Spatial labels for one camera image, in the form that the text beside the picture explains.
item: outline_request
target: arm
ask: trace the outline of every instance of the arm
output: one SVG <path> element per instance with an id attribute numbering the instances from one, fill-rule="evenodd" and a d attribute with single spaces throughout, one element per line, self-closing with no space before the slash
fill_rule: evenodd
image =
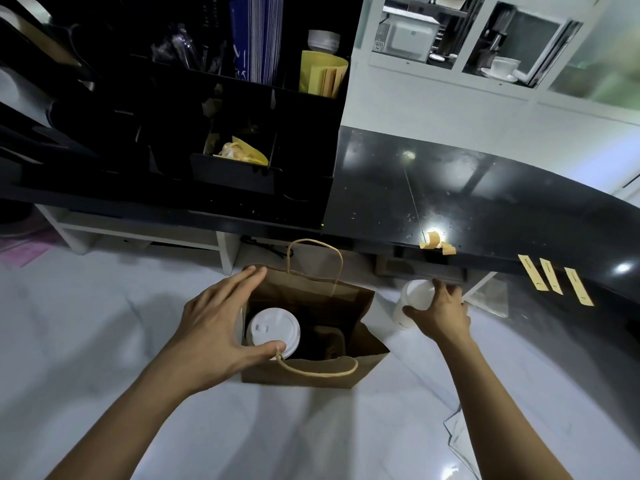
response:
<path id="1" fill-rule="evenodd" d="M 484 480 L 571 480 L 549 451 L 471 338 L 460 287 L 434 280 L 428 310 L 405 306 L 420 330 L 433 339 L 449 366 Z"/>
<path id="2" fill-rule="evenodd" d="M 188 396 L 268 360 L 282 342 L 240 346 L 240 308 L 266 275 L 253 266 L 204 290 L 184 306 L 178 330 L 123 395 L 102 415 L 49 480 L 130 478 L 164 421 Z"/>

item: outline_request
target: bag handle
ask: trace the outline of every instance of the bag handle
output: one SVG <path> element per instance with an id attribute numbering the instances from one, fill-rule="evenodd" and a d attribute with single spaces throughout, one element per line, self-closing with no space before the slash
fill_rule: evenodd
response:
<path id="1" fill-rule="evenodd" d="M 294 244 L 297 244 L 299 242 L 315 242 L 316 244 L 320 244 L 321 246 L 334 250 L 336 253 L 338 253 L 338 256 L 340 256 L 340 269 L 338 270 L 338 275 L 335 277 L 333 281 L 333 286 L 336 286 L 336 284 L 338 284 L 338 279 L 340 278 L 340 273 L 342 272 L 342 266 L 344 265 L 344 260 L 342 259 L 342 253 L 336 248 L 334 248 L 333 246 L 329 246 L 329 244 L 325 244 L 322 241 L 316 241 L 315 239 L 298 239 L 297 241 L 293 241 L 289 245 L 289 247 L 287 248 L 287 274 L 291 273 L 291 248 L 293 247 Z"/>
<path id="2" fill-rule="evenodd" d="M 350 376 L 351 374 L 353 374 L 356 369 L 358 368 L 358 361 L 357 359 L 354 359 L 353 357 L 349 357 L 350 359 L 353 359 L 353 361 L 355 362 L 355 364 L 353 365 L 353 367 L 348 370 L 348 371 L 344 371 L 344 372 L 307 372 L 307 371 L 300 371 L 299 369 L 294 369 L 293 367 L 287 365 L 284 363 L 284 360 L 282 359 L 282 354 L 280 354 L 280 351 L 277 350 L 276 351 L 276 360 L 278 361 L 278 363 L 283 366 L 284 369 L 293 372 L 295 374 L 299 374 L 301 376 L 305 376 L 305 377 L 322 377 L 322 378 L 331 378 L 331 377 L 345 377 L 345 376 Z"/>

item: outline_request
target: black countertop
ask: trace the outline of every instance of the black countertop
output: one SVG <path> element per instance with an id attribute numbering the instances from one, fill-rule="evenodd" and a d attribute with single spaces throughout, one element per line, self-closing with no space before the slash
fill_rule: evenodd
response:
<path id="1" fill-rule="evenodd" d="M 640 301 L 640 209 L 548 171 L 452 146 L 340 129 L 322 225 L 302 207 L 267 208 L 242 191 L 162 175 L 71 175 L 0 158 L 0 197 L 116 217 L 523 274 L 518 254 L 578 270 Z M 458 254 L 423 251 L 439 230 Z M 616 271 L 628 264 L 626 273 Z"/>

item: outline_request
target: white floor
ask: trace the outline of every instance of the white floor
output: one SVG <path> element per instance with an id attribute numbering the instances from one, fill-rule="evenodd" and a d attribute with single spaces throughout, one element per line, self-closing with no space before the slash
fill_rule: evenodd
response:
<path id="1" fill-rule="evenodd" d="M 85 256 L 55 248 L 22 269 L 0 263 L 0 478 L 39 479 L 53 468 L 162 347 L 185 301 L 223 277 L 215 259 L 107 240 Z M 282 265 L 242 248 L 237 265 L 250 262 Z M 307 246 L 293 262 L 322 276 L 337 265 L 329 250 Z M 447 446 L 443 421 L 458 400 L 444 361 L 419 332 L 393 326 L 402 282 L 371 270 L 348 253 L 342 279 L 379 291 L 365 323 L 392 354 L 353 390 L 231 379 L 181 405 L 134 478 L 473 478 Z M 638 345 L 621 329 L 601 337 L 527 313 L 471 311 L 498 377 L 576 479 L 635 477 Z"/>

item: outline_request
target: brown kraft paper bag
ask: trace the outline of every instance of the brown kraft paper bag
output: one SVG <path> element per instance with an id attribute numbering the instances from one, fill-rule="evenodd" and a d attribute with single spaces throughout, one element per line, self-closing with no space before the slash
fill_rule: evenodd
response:
<path id="1" fill-rule="evenodd" d="M 369 310 L 374 292 L 340 282 L 337 278 L 311 278 L 291 271 L 288 258 L 291 246 L 301 241 L 316 242 L 336 251 L 340 256 L 340 271 L 342 270 L 342 256 L 337 249 L 313 239 L 292 242 L 287 250 L 287 268 L 267 266 L 267 275 L 243 308 L 243 345 L 247 345 L 245 333 L 249 320 L 256 313 L 266 308 L 284 308 L 296 316 L 301 327 L 340 329 L 346 339 L 346 355 L 332 360 L 291 358 L 282 361 L 278 357 L 278 360 L 269 360 L 245 369 L 241 375 L 242 381 L 350 389 L 389 352 L 388 348 L 360 322 Z M 304 346 L 301 341 L 298 348 Z"/>

